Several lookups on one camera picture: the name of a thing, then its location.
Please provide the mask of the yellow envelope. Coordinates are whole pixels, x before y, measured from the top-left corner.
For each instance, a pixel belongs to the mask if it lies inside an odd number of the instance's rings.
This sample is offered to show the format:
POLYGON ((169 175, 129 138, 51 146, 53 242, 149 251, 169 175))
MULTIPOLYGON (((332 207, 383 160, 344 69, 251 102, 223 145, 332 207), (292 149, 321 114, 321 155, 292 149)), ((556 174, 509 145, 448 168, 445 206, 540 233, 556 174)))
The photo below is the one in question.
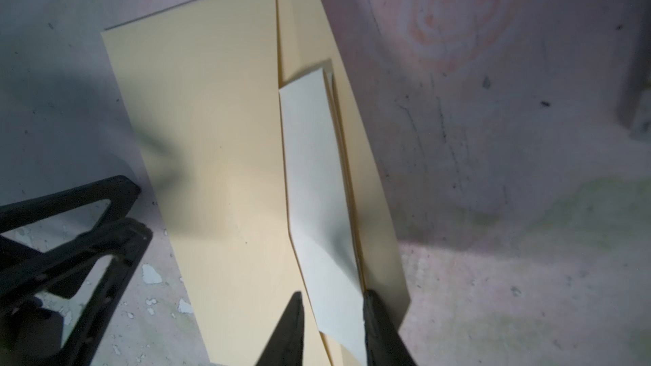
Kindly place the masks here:
POLYGON ((362 294, 410 304, 376 162, 321 0, 196 0, 103 42, 210 359, 252 365, 295 291, 303 362, 361 365, 319 332, 289 230, 280 89, 323 69, 362 294))

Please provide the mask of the cream letter paper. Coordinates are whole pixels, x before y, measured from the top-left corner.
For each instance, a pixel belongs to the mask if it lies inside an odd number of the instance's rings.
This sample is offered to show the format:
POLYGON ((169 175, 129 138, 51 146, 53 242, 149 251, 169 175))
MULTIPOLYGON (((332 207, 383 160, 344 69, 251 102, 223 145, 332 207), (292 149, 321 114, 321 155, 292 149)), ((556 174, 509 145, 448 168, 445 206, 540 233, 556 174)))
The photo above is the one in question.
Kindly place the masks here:
POLYGON ((364 365, 363 294, 326 73, 279 93, 289 230, 317 328, 364 365))

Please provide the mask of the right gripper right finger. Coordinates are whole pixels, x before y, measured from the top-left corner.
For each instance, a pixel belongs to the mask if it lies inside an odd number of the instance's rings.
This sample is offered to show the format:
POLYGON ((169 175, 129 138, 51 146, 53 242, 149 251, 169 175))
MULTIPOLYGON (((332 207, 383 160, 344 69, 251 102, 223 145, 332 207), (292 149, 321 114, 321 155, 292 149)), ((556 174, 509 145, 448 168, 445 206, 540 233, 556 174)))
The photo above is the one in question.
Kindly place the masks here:
POLYGON ((364 292, 363 315, 369 366, 416 366, 375 291, 364 292))

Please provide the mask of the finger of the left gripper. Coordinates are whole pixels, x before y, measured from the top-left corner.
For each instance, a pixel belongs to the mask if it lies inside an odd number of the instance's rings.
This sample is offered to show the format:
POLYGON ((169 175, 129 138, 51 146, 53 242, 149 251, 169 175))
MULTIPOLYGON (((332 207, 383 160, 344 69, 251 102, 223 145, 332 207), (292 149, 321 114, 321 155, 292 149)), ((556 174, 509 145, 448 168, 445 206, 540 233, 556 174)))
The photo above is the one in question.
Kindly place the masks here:
POLYGON ((125 176, 113 176, 40 198, 10 203, 1 208, 1 232, 31 225, 68 211, 107 201, 108 207, 86 234, 105 235, 123 225, 142 190, 125 176))
POLYGON ((123 219, 2 270, 1 363, 91 364, 152 237, 146 225, 123 219), (64 339, 62 316, 34 300, 104 257, 110 257, 110 263, 64 339))

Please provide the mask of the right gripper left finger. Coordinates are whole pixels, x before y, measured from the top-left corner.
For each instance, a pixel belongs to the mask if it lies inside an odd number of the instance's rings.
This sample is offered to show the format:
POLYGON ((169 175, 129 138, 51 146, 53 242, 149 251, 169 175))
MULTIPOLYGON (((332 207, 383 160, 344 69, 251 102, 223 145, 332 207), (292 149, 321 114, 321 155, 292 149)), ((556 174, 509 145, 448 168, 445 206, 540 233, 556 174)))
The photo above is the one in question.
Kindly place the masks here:
POLYGON ((303 296, 300 291, 295 291, 256 366, 301 366, 303 364, 303 348, 303 296))

